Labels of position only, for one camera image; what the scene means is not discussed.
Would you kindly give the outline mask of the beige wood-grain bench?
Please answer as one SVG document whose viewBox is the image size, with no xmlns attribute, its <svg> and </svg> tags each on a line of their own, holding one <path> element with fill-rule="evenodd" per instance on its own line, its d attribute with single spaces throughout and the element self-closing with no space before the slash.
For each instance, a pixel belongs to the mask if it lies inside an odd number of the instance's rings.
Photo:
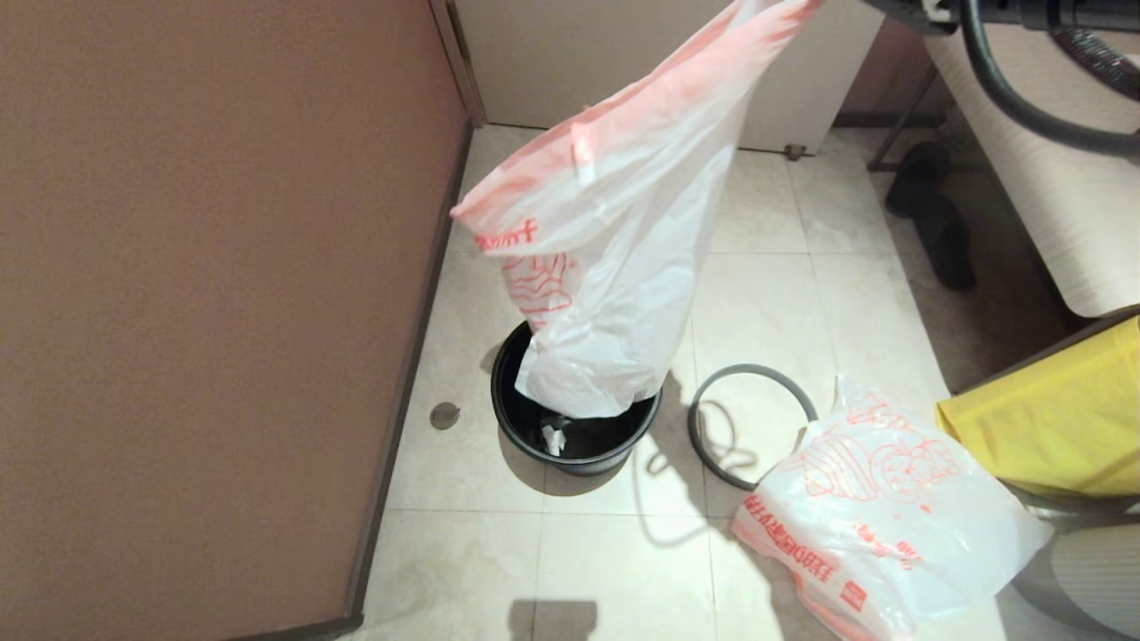
<svg viewBox="0 0 1140 641">
<path fill-rule="evenodd" d="M 988 25 L 986 36 L 1005 80 L 1039 109 L 1139 133 L 1140 102 L 1101 86 L 1047 34 Z M 960 34 L 927 36 L 925 49 L 1070 311 L 1092 318 L 1140 305 L 1140 159 L 1070 149 L 1017 125 L 974 78 Z"/>
</svg>

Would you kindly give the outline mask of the grey metal bench leg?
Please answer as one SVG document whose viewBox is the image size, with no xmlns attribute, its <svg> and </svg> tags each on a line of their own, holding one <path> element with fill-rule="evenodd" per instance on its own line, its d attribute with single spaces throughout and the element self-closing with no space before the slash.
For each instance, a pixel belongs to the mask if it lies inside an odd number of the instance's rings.
<svg viewBox="0 0 1140 641">
<path fill-rule="evenodd" d="M 894 125 L 889 129 L 886 138 L 883 138 L 883 141 L 881 141 L 878 149 L 876 149 L 876 154 L 873 154 L 872 159 L 868 161 L 868 172 L 889 171 L 886 159 L 888 157 L 889 151 L 891 151 L 891 146 L 894 146 L 895 141 L 899 139 L 901 131 L 907 127 L 909 120 L 911 120 L 912 115 L 917 112 L 917 106 L 925 100 L 925 95 L 928 94 L 930 88 L 933 88 L 933 82 L 935 82 L 938 73 L 935 66 L 929 65 L 928 68 L 925 70 L 925 75 L 921 78 L 915 91 L 909 96 L 907 104 L 905 104 L 904 109 L 901 109 L 899 116 L 896 117 Z"/>
</svg>

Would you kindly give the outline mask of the beige door frame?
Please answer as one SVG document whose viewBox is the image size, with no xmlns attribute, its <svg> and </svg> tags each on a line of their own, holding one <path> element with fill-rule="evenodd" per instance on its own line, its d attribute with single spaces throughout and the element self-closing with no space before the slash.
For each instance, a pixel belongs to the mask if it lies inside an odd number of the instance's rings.
<svg viewBox="0 0 1140 641">
<path fill-rule="evenodd" d="M 456 5 L 456 0 L 427 0 L 427 2 L 435 18 L 435 29 L 443 42 L 445 57 L 451 65 L 453 81 L 459 89 L 461 104 L 467 112 L 469 122 L 473 127 L 488 125 L 489 120 L 477 83 L 467 36 L 461 25 L 459 6 Z"/>
</svg>

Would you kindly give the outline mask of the new white red-print plastic bag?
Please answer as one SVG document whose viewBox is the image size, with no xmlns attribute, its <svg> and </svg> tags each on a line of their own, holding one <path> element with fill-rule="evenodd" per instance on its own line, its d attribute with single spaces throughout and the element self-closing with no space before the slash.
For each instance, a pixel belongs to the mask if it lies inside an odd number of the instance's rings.
<svg viewBox="0 0 1140 641">
<path fill-rule="evenodd" d="M 746 495 L 730 532 L 782 563 L 842 641 L 913 641 L 996 597 L 1052 527 L 956 439 L 878 386 L 840 375 L 834 405 Z"/>
</svg>

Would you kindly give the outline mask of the used white red-print trash bag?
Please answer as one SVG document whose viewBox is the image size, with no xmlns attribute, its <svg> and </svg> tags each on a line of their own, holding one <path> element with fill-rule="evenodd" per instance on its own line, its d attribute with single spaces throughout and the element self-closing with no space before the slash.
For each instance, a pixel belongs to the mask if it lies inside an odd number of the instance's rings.
<svg viewBox="0 0 1140 641">
<path fill-rule="evenodd" d="M 732 0 L 451 208 L 531 331 L 518 393 L 565 417 L 618 417 L 658 393 L 754 89 L 824 1 Z"/>
</svg>

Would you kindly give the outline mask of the grey round cushion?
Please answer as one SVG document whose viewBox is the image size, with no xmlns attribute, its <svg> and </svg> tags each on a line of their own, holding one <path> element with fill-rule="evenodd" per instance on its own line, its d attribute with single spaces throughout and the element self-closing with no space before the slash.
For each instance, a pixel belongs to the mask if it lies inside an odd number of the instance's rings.
<svg viewBox="0 0 1140 641">
<path fill-rule="evenodd" d="M 1140 641 L 1140 524 L 1054 534 L 1013 589 L 1070 628 Z"/>
</svg>

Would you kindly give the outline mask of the white door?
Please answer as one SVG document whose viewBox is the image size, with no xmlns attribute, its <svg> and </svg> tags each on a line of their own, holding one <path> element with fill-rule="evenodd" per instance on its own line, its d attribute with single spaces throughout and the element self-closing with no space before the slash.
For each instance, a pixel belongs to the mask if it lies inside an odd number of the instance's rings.
<svg viewBox="0 0 1140 641">
<path fill-rule="evenodd" d="M 447 0 L 484 114 L 496 125 L 553 127 L 630 86 L 730 0 Z M 821 151 L 883 14 L 824 0 L 754 90 L 740 146 Z"/>
</svg>

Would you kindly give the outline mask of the black slipper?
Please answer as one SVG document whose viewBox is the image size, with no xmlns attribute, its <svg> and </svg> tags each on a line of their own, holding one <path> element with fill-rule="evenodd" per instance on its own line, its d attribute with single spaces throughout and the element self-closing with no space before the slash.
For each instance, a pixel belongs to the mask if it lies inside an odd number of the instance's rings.
<svg viewBox="0 0 1140 641">
<path fill-rule="evenodd" d="M 939 141 L 921 141 L 901 159 L 891 187 L 883 200 L 893 216 L 909 218 L 938 190 L 952 167 L 951 151 Z"/>
<path fill-rule="evenodd" d="M 952 200 L 939 193 L 925 194 L 917 201 L 911 220 L 940 285 L 953 291 L 974 289 L 972 236 Z"/>
</svg>

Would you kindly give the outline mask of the yellow fabric bag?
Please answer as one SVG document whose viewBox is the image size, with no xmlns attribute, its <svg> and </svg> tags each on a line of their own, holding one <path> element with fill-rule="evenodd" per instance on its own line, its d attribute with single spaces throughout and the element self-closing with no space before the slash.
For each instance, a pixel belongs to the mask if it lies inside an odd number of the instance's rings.
<svg viewBox="0 0 1140 641">
<path fill-rule="evenodd" d="M 936 419 L 1023 490 L 1140 496 L 1140 317 L 938 401 Z"/>
</svg>

